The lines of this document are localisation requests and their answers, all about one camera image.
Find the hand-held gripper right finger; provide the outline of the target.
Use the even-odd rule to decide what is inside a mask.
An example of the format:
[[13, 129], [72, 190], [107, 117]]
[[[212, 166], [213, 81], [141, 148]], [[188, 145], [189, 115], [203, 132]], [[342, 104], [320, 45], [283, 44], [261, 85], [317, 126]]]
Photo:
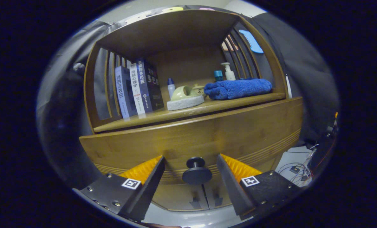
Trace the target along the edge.
[[261, 172], [234, 158], [219, 154], [217, 168], [234, 211], [240, 219], [262, 219], [295, 199], [302, 188], [274, 170]]

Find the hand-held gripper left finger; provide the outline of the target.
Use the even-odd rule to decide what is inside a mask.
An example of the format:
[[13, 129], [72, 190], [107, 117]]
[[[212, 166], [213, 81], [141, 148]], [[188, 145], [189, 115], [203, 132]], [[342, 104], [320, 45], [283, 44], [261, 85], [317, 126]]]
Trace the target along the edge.
[[164, 156], [148, 160], [122, 175], [106, 173], [83, 189], [82, 200], [109, 217], [140, 222], [145, 218], [165, 170]]

